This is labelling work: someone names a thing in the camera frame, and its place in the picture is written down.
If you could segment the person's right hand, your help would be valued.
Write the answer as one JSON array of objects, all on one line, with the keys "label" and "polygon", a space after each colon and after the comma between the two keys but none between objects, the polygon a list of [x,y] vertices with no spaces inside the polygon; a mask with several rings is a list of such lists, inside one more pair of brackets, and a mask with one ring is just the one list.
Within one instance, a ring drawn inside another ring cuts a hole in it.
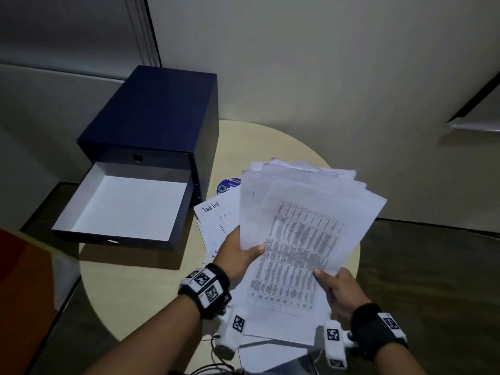
[{"label": "person's right hand", "polygon": [[344,266],[333,276],[333,291],[325,293],[333,314],[348,321],[359,307],[372,303],[353,274]]}]

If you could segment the person's left hand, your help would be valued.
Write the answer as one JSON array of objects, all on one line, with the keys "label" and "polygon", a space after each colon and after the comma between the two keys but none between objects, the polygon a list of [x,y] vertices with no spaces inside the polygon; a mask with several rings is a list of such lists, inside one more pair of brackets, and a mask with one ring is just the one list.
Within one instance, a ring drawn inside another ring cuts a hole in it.
[{"label": "person's left hand", "polygon": [[212,263],[228,277],[231,286],[237,286],[245,276],[248,267],[240,245],[240,226],[237,226],[224,240]]}]

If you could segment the stack of white printed papers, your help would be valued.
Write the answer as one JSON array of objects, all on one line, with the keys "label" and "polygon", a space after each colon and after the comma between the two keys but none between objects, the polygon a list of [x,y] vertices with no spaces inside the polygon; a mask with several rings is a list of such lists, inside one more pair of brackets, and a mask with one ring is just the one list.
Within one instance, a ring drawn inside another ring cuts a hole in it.
[{"label": "stack of white printed papers", "polygon": [[313,270],[336,275],[387,200],[356,180],[270,163],[241,180],[241,248],[266,246],[234,294],[245,334],[312,346],[330,317]]}]

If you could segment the person's left forearm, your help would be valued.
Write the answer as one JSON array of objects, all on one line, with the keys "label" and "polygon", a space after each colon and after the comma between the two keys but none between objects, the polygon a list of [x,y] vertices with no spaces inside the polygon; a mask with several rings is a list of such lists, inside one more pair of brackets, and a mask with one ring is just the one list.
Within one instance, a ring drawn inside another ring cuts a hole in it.
[{"label": "person's left forearm", "polygon": [[84,375],[168,375],[200,322],[195,302],[186,295],[177,296]]}]

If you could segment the person's right forearm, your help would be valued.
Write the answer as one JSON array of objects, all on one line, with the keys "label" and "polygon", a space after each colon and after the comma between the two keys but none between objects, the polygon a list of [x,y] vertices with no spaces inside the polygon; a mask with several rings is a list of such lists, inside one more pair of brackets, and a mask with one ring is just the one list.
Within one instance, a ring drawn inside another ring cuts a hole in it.
[{"label": "person's right forearm", "polygon": [[378,375],[428,375],[410,351],[395,342],[380,348],[373,362]]}]

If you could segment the white sheet with handwritten heading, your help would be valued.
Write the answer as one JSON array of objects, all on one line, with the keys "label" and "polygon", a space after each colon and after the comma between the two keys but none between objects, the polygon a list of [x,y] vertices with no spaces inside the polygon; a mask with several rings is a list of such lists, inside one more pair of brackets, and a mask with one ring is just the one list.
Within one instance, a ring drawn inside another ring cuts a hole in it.
[{"label": "white sheet with handwritten heading", "polygon": [[203,261],[213,261],[224,240],[240,224],[240,186],[210,198],[194,207],[199,231],[206,249]]}]

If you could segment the black left wristband with markers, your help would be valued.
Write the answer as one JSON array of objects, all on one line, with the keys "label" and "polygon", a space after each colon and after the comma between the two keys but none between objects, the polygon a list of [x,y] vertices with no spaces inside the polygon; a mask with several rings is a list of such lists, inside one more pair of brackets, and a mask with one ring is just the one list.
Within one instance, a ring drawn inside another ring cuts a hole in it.
[{"label": "black left wristband with markers", "polygon": [[180,283],[178,296],[185,295],[196,305],[201,320],[213,320],[222,315],[232,300],[230,280],[226,273],[213,263],[191,272]]}]

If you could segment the blue round sticker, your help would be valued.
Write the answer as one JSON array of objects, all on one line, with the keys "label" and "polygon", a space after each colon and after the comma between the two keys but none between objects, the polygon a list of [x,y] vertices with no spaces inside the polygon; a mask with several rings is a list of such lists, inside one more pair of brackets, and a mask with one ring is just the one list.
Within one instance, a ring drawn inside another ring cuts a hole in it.
[{"label": "blue round sticker", "polygon": [[241,178],[239,177],[228,177],[219,182],[216,187],[216,195],[225,193],[229,189],[238,187],[241,184]]}]

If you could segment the black right wristband with marker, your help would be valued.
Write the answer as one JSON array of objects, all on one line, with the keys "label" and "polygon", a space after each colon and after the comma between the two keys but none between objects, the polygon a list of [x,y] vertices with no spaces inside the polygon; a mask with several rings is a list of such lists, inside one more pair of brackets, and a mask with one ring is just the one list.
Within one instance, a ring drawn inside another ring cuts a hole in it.
[{"label": "black right wristband with marker", "polygon": [[353,312],[351,332],[365,360],[374,361],[378,351],[391,343],[409,348],[407,336],[394,318],[375,303],[365,303]]}]

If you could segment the blank white paper sheet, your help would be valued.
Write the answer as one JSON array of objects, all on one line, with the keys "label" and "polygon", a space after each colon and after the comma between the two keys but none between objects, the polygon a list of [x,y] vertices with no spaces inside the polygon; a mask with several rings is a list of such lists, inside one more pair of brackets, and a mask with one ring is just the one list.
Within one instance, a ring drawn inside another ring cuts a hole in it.
[{"label": "blank white paper sheet", "polygon": [[245,335],[238,350],[246,372],[274,375],[311,375],[308,347],[287,341]]}]

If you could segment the white lined open drawer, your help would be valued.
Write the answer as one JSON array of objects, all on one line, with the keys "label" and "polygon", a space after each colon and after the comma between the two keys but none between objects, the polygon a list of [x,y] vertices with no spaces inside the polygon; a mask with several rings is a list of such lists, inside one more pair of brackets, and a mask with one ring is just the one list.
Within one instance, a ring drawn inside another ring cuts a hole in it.
[{"label": "white lined open drawer", "polygon": [[189,170],[96,162],[52,231],[80,243],[175,250],[193,189]]}]

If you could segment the dark blue drawer box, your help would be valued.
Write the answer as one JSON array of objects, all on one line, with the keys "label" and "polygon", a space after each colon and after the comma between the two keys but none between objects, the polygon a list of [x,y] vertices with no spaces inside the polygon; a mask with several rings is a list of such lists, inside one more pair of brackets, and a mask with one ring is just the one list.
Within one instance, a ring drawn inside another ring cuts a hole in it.
[{"label": "dark blue drawer box", "polygon": [[206,200],[219,139],[217,75],[137,66],[77,138],[91,162],[189,170]]}]

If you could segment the silver framed board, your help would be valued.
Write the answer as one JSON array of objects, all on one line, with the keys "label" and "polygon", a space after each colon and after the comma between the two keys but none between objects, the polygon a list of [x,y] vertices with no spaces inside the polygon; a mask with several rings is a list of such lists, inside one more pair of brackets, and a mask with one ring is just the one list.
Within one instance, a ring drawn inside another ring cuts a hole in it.
[{"label": "silver framed board", "polygon": [[453,115],[447,126],[500,133],[500,71]]}]

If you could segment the orange chair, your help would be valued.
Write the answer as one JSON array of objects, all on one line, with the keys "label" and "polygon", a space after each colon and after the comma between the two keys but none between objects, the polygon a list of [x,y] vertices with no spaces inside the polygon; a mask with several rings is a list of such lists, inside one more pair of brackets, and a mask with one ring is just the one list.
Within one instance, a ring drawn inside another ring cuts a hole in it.
[{"label": "orange chair", "polygon": [[0,228],[0,375],[25,373],[56,314],[51,254]]}]

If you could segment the grey metal cabinet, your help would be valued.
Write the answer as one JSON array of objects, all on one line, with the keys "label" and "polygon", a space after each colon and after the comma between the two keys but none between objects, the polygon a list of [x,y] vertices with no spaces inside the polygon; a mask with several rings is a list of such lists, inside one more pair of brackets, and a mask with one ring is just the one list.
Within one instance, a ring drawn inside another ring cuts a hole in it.
[{"label": "grey metal cabinet", "polygon": [[147,0],[0,0],[0,63],[111,79],[161,67]]}]

